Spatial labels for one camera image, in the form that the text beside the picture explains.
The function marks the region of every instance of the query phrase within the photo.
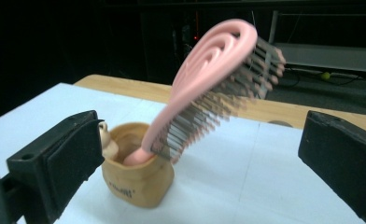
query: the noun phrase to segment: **pink spiral brush back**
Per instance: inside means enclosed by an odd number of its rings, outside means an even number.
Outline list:
[[[245,108],[246,99],[264,94],[260,85],[271,90],[269,81],[277,83],[284,63],[280,50],[258,38],[246,21],[214,26],[181,65],[168,105],[124,164],[141,164],[154,154],[177,162],[183,150],[214,130],[220,119]]]

